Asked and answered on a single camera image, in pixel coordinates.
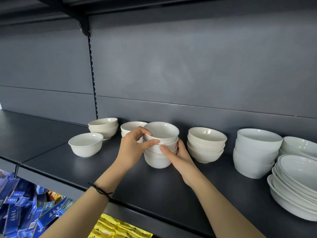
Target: gray shelf surface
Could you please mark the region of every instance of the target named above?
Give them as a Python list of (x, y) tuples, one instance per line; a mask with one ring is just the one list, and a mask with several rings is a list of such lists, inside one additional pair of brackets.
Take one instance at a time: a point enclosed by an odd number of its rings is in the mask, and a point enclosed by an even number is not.
[(21, 164), (87, 132), (84, 126), (0, 110), (0, 156)]
[[(88, 182), (94, 182), (113, 163), (120, 139), (118, 131), (90, 158), (74, 155), (69, 145), (64, 144), (25, 162), (22, 167), (86, 189)], [(266, 237), (304, 238), (317, 234), (316, 222), (300, 219), (281, 208), (270, 195), (266, 177), (253, 180), (241, 175), (235, 170), (231, 156), (222, 155), (216, 162), (196, 162), (196, 165)], [(123, 178), (113, 198), (127, 208), (198, 235), (215, 236), (195, 194), (172, 165), (154, 169), (142, 156)]]

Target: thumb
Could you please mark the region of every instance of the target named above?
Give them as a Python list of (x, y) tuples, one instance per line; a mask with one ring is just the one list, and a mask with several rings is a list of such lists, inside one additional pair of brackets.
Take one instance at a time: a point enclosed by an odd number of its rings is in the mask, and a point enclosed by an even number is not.
[(163, 152), (163, 154), (170, 159), (170, 161), (172, 163), (174, 163), (175, 161), (177, 161), (179, 158), (172, 152), (169, 150), (168, 147), (166, 147), (165, 145), (160, 145), (160, 150)]
[(150, 139), (146, 142), (141, 143), (141, 147), (143, 150), (146, 150), (149, 147), (152, 147), (153, 145), (156, 145), (159, 143), (158, 139)]

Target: metal shelf bracket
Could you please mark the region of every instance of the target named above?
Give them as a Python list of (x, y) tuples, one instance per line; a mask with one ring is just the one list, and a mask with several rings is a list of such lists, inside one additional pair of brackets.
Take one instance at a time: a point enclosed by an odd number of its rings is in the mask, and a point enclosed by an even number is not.
[(38, 1), (76, 19), (81, 32), (85, 36), (90, 37), (88, 16), (85, 13), (80, 13), (74, 10), (73, 8), (69, 7), (67, 4), (63, 3), (63, 0), (38, 0)]

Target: hand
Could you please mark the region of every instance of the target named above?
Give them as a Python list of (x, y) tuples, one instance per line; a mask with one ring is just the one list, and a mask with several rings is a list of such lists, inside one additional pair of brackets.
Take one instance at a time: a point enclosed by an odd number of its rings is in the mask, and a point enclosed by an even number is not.
[(193, 184), (195, 184), (195, 179), (197, 178), (197, 176), (202, 175), (202, 173), (192, 161), (192, 158), (188, 154), (183, 141), (181, 139), (178, 139), (177, 144), (178, 150), (176, 154), (173, 154), (173, 152), (170, 151), (165, 145), (161, 145), (160, 149), (163, 154), (171, 160), (174, 167), (180, 172), (184, 182), (188, 186), (193, 188)]
[(152, 136), (151, 132), (146, 128), (137, 127), (121, 139), (120, 149), (116, 161), (120, 162), (121, 166), (126, 168), (126, 171), (130, 170), (137, 163), (142, 153), (147, 148), (159, 143), (159, 140), (157, 139), (138, 143), (137, 141), (144, 134)]

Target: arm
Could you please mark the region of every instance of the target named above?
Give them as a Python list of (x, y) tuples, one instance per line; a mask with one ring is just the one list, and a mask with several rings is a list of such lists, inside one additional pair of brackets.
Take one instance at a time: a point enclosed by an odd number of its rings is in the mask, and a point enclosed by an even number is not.
[[(114, 192), (121, 179), (140, 159), (142, 152), (159, 143), (159, 140), (137, 143), (144, 134), (152, 135), (147, 129), (138, 127), (122, 138), (116, 160), (96, 180), (96, 186), (108, 193)], [(107, 204), (107, 197), (90, 187), (41, 238), (87, 238)]]
[(178, 140), (176, 155), (164, 145), (160, 148), (195, 192), (217, 238), (265, 238), (199, 171), (183, 141)]

